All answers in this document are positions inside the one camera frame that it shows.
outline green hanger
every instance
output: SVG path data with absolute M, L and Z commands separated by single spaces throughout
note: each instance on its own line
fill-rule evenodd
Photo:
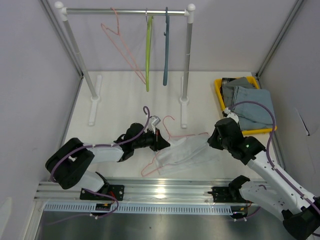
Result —
M 146 30 L 146 46 L 145 46 L 145 86 L 146 91 L 149 92 L 149 66 L 150 66 L 150 52 L 151 52 L 151 34 L 152 34 L 152 20 L 154 16 L 148 19 L 148 27 Z

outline metal surface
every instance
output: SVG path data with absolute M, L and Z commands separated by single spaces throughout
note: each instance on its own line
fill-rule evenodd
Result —
M 184 101 L 187 100 L 187 93 L 188 93 L 192 26 L 193 26 L 193 23 L 187 23 L 185 59 L 184 59 L 184 73 L 183 73 L 183 87 L 182 87 L 182 100 L 184 100 Z
M 46 211 L 37 240 L 293 240 L 282 223 L 264 210 L 247 222 L 223 215 L 112 214 L 95 220 Z
M 148 15 L 165 16 L 165 10 L 146 10 L 146 9 L 115 9 L 118 15 Z M 186 10 L 168 10 L 169 16 L 186 16 Z M 67 14 L 115 14 L 110 8 L 70 8 L 66 9 Z
M 284 25 L 282 26 L 278 36 L 276 37 L 271 49 L 269 50 L 267 56 L 265 57 L 262 65 L 260 66 L 258 72 L 257 72 L 257 77 L 260 78 L 261 74 L 264 72 L 266 66 L 268 65 L 270 59 L 272 58 L 272 56 L 275 54 L 276 50 L 278 49 L 280 43 L 282 42 L 285 34 L 287 33 L 289 27 L 291 26 L 291 24 L 293 23 L 293 20 L 295 19 L 295 17 L 297 16 L 297 13 L 299 12 L 299 10 L 301 9 L 301 6 L 303 5 L 303 3 L 305 2 L 305 0 L 297 0 L 295 5 L 293 6 L 288 18 L 286 19 Z
M 46 16 L 48 17 L 48 19 L 52 25 L 52 28 L 53 28 L 54 32 L 56 33 L 58 39 L 60 40 L 62 47 L 65 50 L 65 53 L 69 57 L 74 68 L 76 69 L 77 73 L 80 76 L 82 76 L 82 72 L 81 72 L 80 66 L 77 62 L 77 58 L 76 58 L 74 52 L 72 51 L 72 47 L 70 46 L 64 31 L 62 30 L 61 26 L 59 25 L 57 17 L 54 14 L 48 0 L 39 0 L 39 3 L 42 6 L 42 9 L 44 10 L 44 12 L 46 13 Z
M 73 46 L 73 49 L 75 51 L 75 55 L 77 56 L 77 59 L 79 61 L 81 70 L 83 72 L 83 76 L 84 76 L 84 78 L 86 80 L 86 83 L 88 84 L 88 87 L 90 89 L 91 95 L 92 95 L 93 98 L 97 98 L 98 96 L 96 94 L 95 87 L 94 87 L 94 85 L 93 85 L 93 83 L 91 81 L 91 78 L 90 78 L 89 74 L 88 74 L 87 67 L 85 65 L 84 59 L 83 59 L 83 57 L 81 55 L 81 52 L 79 50 L 77 41 L 76 41 L 75 36 L 74 36 L 74 34 L 72 32 L 72 29 L 71 29 L 71 26 L 69 24 L 69 21 L 68 20 L 67 21 L 63 21 L 63 24 L 64 24 L 65 30 L 66 30 L 66 32 L 67 32 L 67 34 L 69 36 L 71 44 Z
M 139 179 L 139 178 L 108 178 L 111 185 L 124 185 L 122 204 L 163 204 L 163 205 L 242 205 L 240 203 L 214 203 L 208 194 L 213 186 L 226 187 L 228 179 L 215 181 L 192 181 L 174 179 Z M 80 200 L 79 187 L 68 190 L 52 182 L 40 182 L 35 194 L 35 201 L 54 202 L 92 202 Z

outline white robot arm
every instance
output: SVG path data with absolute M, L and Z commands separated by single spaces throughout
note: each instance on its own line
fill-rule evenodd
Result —
M 256 203 L 276 216 L 297 240 L 307 239 L 320 227 L 320 198 L 303 188 L 272 160 L 255 137 L 244 137 L 237 117 L 230 117 L 231 114 L 215 124 L 214 132 L 208 139 L 209 145 L 228 150 L 235 159 L 258 173 L 271 189 L 239 176 L 229 184 L 230 194 Z
M 107 180 L 97 172 L 88 171 L 89 165 L 123 162 L 139 148 L 149 147 L 156 152 L 169 147 L 170 144 L 156 128 L 160 121 L 159 117 L 148 115 L 145 126 L 131 124 L 126 133 L 112 144 L 85 144 L 78 138 L 72 138 L 49 158 L 45 168 L 54 176 L 54 182 L 59 183 L 63 189 L 80 187 L 92 192 L 103 191 L 104 187 L 108 187 Z

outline gray wall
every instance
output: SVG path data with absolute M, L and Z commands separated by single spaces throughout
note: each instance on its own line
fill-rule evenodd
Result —
M 261 77 L 263 85 L 271 91 L 286 170 L 317 196 L 320 196 L 319 13 L 320 1 L 306 1 Z
M 258 70 L 296 0 L 63 0 L 70 8 L 185 9 L 196 7 L 191 44 L 191 71 Z M 114 15 L 71 15 L 71 27 L 90 70 L 130 70 L 102 31 L 116 29 Z M 169 69 L 183 70 L 186 19 L 171 17 Z M 120 31 L 141 69 L 145 68 L 145 16 L 119 16 Z M 164 67 L 165 17 L 153 22 L 150 69 Z
M 38 1 L 2 1 L 0 33 L 0 203 L 13 198 L 2 239 L 18 240 L 79 78 Z

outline metal pole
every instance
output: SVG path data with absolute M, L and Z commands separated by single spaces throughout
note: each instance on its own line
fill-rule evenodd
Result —
M 48 3 L 48 0 L 39 0 L 43 10 L 45 11 L 53 30 L 55 31 L 57 37 L 59 38 L 62 47 L 64 48 L 66 54 L 70 58 L 74 68 L 76 69 L 77 73 L 82 76 L 82 71 L 79 66 L 79 63 L 77 61 L 77 57 L 75 56 L 74 52 L 72 51 L 72 47 L 70 46 L 67 37 L 62 29 L 62 27 L 59 25 L 59 22 L 57 20 L 56 15 L 54 14 L 50 4 Z
M 68 34 L 68 37 L 70 39 L 71 45 L 73 47 L 73 50 L 75 52 L 75 56 L 77 57 L 78 63 L 80 65 L 81 71 L 83 73 L 83 76 L 86 80 L 86 83 L 88 84 L 88 87 L 90 89 L 91 95 L 92 95 L 92 100 L 97 100 L 99 97 L 96 93 L 95 87 L 92 84 L 91 78 L 88 74 L 88 70 L 85 64 L 85 61 L 81 55 L 81 52 L 79 50 L 76 38 L 74 36 L 74 33 L 72 32 L 71 26 L 69 24 L 68 18 L 67 18 L 67 12 L 66 12 L 66 7 L 64 7 L 63 3 L 60 1 L 57 1 L 54 4 L 55 8 L 58 9 L 59 13 L 60 13 L 60 17 L 63 21 L 66 33 Z
M 282 42 L 285 34 L 287 33 L 290 25 L 292 24 L 295 16 L 297 15 L 299 9 L 301 9 L 302 4 L 305 2 L 305 0 L 297 0 L 295 5 L 293 6 L 288 18 L 286 19 L 284 25 L 282 26 L 278 36 L 276 37 L 271 49 L 269 50 L 267 56 L 265 57 L 262 65 L 260 66 L 258 72 L 257 72 L 257 78 L 261 77 L 261 74 L 264 72 L 267 64 L 269 63 L 270 59 L 272 58 L 272 56 L 275 54 L 278 46 L 280 45 L 280 43 Z
M 184 59 L 182 100 L 187 99 L 187 92 L 188 92 L 192 25 L 193 23 L 188 23 L 186 28 L 186 47 L 185 47 L 185 59 Z
M 87 70 L 87 67 L 85 65 L 85 61 L 84 61 L 84 59 L 83 59 L 83 57 L 81 55 L 81 52 L 79 50 L 78 44 L 77 44 L 76 39 L 75 39 L 75 36 L 74 36 L 74 34 L 72 32 L 72 29 L 70 27 L 69 21 L 68 20 L 67 21 L 63 21 L 63 24 L 64 24 L 64 27 L 65 27 L 66 33 L 69 36 L 70 42 L 71 42 L 71 44 L 73 46 L 73 49 L 75 51 L 75 55 L 77 56 L 77 58 L 79 60 L 79 64 L 80 64 L 81 70 L 83 72 L 83 76 L 84 76 L 84 78 L 86 80 L 86 83 L 89 86 L 89 89 L 90 89 L 90 92 L 92 94 L 92 97 L 94 99 L 96 99 L 98 96 L 96 94 L 95 87 L 92 84 L 91 78 L 90 78 L 90 76 L 88 74 L 88 70 Z
M 121 15 L 150 15 L 150 16 L 165 16 L 165 10 L 138 10 L 138 9 L 115 9 L 116 13 Z M 110 8 L 66 8 L 67 14 L 115 14 Z M 169 10 L 169 16 L 184 16 L 186 17 L 186 10 Z

